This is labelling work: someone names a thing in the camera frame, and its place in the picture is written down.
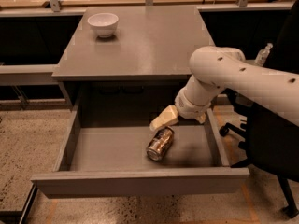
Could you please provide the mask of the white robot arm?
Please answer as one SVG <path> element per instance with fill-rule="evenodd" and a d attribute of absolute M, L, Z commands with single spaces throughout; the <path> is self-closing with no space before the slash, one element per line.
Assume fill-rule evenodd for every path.
<path fill-rule="evenodd" d="M 230 89 L 299 126 L 299 75 L 247 64 L 239 49 L 201 47 L 189 61 L 192 72 L 168 106 L 151 124 L 152 131 L 178 123 L 203 120 L 211 101 Z"/>

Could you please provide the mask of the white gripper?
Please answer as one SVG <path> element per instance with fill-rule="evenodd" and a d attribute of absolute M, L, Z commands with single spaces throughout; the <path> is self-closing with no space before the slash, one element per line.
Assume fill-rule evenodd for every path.
<path fill-rule="evenodd" d="M 155 132 L 166 126 L 178 123 L 178 114 L 185 119 L 196 119 L 200 124 L 206 121 L 205 112 L 210 108 L 211 103 L 206 105 L 194 105 L 191 103 L 184 90 L 180 90 L 175 98 L 175 105 L 169 105 L 158 117 L 150 123 L 150 129 Z"/>

